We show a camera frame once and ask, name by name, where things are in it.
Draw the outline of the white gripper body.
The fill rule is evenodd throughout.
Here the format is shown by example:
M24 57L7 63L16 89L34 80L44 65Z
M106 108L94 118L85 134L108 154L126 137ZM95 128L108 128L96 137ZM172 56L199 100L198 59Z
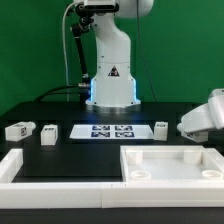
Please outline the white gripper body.
M180 130L186 134L224 128L224 88L214 89L206 104L200 105L181 118Z

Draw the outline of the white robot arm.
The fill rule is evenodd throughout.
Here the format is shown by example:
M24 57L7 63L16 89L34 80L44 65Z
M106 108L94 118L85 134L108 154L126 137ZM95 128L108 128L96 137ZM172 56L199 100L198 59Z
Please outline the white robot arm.
M125 111L140 104L136 81L130 73L131 42L114 18L147 15L154 0L73 0L80 16L79 27L95 32L97 72L90 81L90 110ZM224 89L211 92L208 102L181 118L178 129L186 134L224 129Z

